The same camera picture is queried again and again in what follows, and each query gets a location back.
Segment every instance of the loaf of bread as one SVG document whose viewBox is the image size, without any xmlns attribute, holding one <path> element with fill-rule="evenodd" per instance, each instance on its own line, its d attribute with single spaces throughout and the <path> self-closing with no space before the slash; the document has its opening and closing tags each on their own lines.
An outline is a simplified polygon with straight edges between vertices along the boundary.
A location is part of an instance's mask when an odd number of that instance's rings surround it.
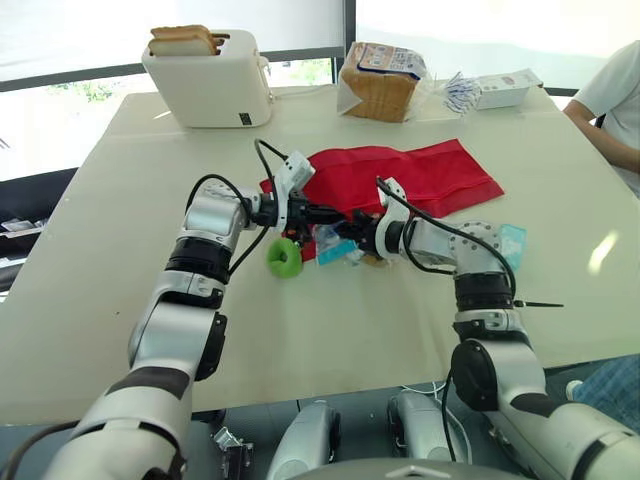
<svg viewBox="0 0 640 480">
<path fill-rule="evenodd" d="M 377 43 L 352 44 L 340 79 L 362 101 L 347 115 L 384 122 L 405 120 L 416 84 L 426 68 L 415 52 Z"/>
<path fill-rule="evenodd" d="M 149 42 L 149 51 L 159 57 L 218 55 L 218 45 L 224 41 L 214 38 L 204 25 L 157 27 L 151 34 L 154 38 Z"/>
</svg>

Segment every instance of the white t-shirt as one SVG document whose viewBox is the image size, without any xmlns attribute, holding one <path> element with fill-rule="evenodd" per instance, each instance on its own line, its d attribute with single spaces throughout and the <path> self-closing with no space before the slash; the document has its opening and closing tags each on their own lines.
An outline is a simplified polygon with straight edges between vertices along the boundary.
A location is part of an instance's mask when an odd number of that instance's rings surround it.
<svg viewBox="0 0 640 480">
<path fill-rule="evenodd" d="M 602 129 L 640 150 L 640 40 L 618 50 L 574 99 L 596 117 L 606 113 Z M 640 197 L 638 172 L 613 168 Z"/>
</svg>

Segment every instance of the person's arm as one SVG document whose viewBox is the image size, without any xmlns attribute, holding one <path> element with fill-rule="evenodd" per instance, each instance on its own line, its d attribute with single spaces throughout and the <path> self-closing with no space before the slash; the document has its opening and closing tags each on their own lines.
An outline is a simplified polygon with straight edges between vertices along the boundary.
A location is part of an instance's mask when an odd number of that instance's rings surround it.
<svg viewBox="0 0 640 480">
<path fill-rule="evenodd" d="M 604 130 L 591 125 L 589 122 L 595 118 L 591 110 L 577 100 L 571 100 L 563 111 L 609 163 L 640 172 L 640 150 L 619 142 Z"/>
</svg>

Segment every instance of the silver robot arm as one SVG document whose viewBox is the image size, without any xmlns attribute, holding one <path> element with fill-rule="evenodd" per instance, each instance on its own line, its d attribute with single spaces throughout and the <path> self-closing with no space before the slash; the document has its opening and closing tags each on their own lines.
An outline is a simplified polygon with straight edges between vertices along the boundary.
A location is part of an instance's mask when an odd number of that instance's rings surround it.
<svg viewBox="0 0 640 480">
<path fill-rule="evenodd" d="M 385 183 L 406 199 L 395 180 Z M 398 232 L 409 221 L 409 210 L 380 194 L 387 211 L 376 229 L 377 253 L 406 257 Z M 461 343 L 453 352 L 451 369 L 458 396 L 488 417 L 497 440 L 538 478 L 636 478 L 638 435 L 587 405 L 558 404 L 547 396 L 543 368 L 495 256 L 423 219 L 414 222 L 411 251 L 430 263 L 456 267 L 458 313 L 453 327 Z M 491 224 L 467 222 L 456 227 L 500 248 Z"/>
<path fill-rule="evenodd" d="M 227 318 L 218 309 L 238 237 L 256 223 L 282 230 L 291 213 L 304 216 L 308 205 L 298 197 L 297 210 L 287 208 L 289 194 L 313 173 L 301 154 L 290 155 L 274 178 L 279 206 L 257 191 L 239 189 L 241 203 L 217 180 L 201 184 L 131 335 L 128 375 L 89 409 L 45 480 L 182 478 L 193 384 L 215 372 L 222 353 Z M 326 218 L 337 221 L 331 212 Z"/>
</svg>

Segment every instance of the red cloth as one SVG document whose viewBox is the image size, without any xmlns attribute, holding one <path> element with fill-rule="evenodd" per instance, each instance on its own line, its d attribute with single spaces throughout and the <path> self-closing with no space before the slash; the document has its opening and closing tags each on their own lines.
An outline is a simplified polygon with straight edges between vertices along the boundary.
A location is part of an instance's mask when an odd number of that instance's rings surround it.
<svg viewBox="0 0 640 480">
<path fill-rule="evenodd" d="M 303 191 L 312 203 L 351 217 L 354 209 L 383 213 L 376 177 L 395 178 L 412 204 L 440 218 L 499 197 L 504 191 L 458 140 L 401 152 L 389 147 L 332 148 L 312 155 L 316 169 Z M 271 191 L 268 180 L 260 183 Z M 315 256 L 305 246 L 303 259 Z"/>
</svg>

